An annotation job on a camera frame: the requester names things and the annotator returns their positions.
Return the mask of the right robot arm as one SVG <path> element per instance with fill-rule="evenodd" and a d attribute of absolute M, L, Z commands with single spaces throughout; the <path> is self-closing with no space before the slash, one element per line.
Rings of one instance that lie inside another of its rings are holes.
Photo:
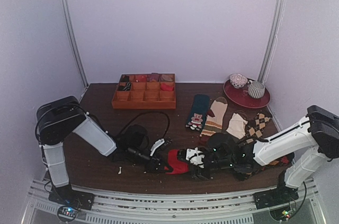
<path fill-rule="evenodd" d="M 322 164 L 338 158 L 338 116 L 319 107 L 289 128 L 268 138 L 235 141 L 229 133 L 216 133 L 207 146 L 181 149 L 176 160 L 186 163 L 193 176 L 209 179 L 214 169 L 231 169 L 236 174 L 253 174 L 275 160 L 306 149 L 298 161 L 284 171 L 272 191 L 275 203 L 283 203 Z"/>

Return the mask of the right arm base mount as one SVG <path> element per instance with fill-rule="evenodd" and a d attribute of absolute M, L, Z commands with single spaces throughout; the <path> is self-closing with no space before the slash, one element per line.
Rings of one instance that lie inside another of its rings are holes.
<path fill-rule="evenodd" d="M 285 186 L 277 187 L 253 194 L 256 208 L 270 208 L 269 214 L 275 221 L 287 221 L 292 217 L 292 202 L 299 199 L 298 189 L 291 189 Z"/>

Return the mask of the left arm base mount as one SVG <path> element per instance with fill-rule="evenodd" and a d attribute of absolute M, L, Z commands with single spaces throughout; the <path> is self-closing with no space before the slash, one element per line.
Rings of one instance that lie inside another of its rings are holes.
<path fill-rule="evenodd" d="M 72 191 L 68 198 L 62 198 L 56 191 L 49 192 L 49 201 L 60 204 L 57 209 L 57 217 L 61 222 L 69 223 L 83 213 L 83 210 L 91 210 L 94 203 L 94 194 Z"/>

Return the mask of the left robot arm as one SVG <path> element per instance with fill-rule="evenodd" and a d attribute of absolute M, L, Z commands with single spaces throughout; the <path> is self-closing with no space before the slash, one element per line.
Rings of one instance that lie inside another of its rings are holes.
<path fill-rule="evenodd" d="M 98 118 L 85 111 L 74 96 L 44 104 L 37 109 L 34 133 L 42 150 L 55 195 L 65 205 L 76 201 L 76 193 L 70 189 L 70 181 L 64 155 L 64 141 L 75 134 L 102 156 L 114 160 L 133 158 L 144 164 L 148 173 L 169 173 L 173 168 L 157 152 L 169 140 L 161 137 L 150 145 L 147 130 L 130 120 L 117 135 L 110 134 Z"/>

